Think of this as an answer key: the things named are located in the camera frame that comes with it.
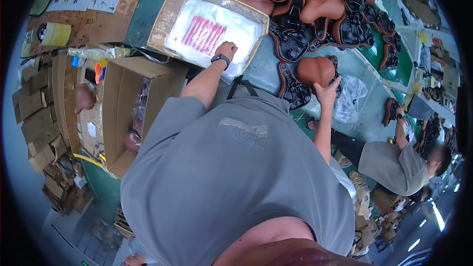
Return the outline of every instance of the olive t-shirt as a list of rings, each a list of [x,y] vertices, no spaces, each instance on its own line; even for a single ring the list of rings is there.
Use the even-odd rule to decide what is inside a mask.
[[[288,102],[256,91],[251,97],[240,86],[209,112],[197,98],[169,98],[146,135],[121,182],[121,205],[161,264],[211,266],[249,229],[283,216],[306,222],[324,248],[348,254],[350,194]]]

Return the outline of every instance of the black strap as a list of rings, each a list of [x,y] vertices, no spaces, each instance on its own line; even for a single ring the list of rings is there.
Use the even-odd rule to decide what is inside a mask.
[[[233,95],[237,91],[237,87],[241,84],[246,87],[248,92],[251,94],[252,97],[258,97],[258,94],[254,90],[253,86],[248,80],[242,80],[243,75],[240,75],[239,77],[235,78],[232,83],[232,87],[230,88],[230,92],[228,92],[228,97],[227,100],[233,98]]]

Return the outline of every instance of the watch strap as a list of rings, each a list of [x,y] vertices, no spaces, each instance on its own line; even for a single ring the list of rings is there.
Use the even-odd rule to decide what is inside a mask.
[[[224,55],[222,55],[222,54],[219,54],[218,56],[213,57],[213,58],[210,60],[210,62],[213,63],[213,62],[215,62],[215,61],[217,61],[217,60],[220,60],[220,59],[222,59],[222,60],[224,60],[225,62],[227,62],[227,67],[225,67],[225,69],[223,69],[223,71],[225,71],[225,70],[228,68],[228,66],[230,65],[230,59],[227,58],[226,56],[224,56]]]

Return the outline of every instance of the white label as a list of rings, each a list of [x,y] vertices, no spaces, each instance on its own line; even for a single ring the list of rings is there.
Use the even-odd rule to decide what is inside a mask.
[[[95,138],[95,125],[92,122],[87,122],[87,131],[89,135]]]

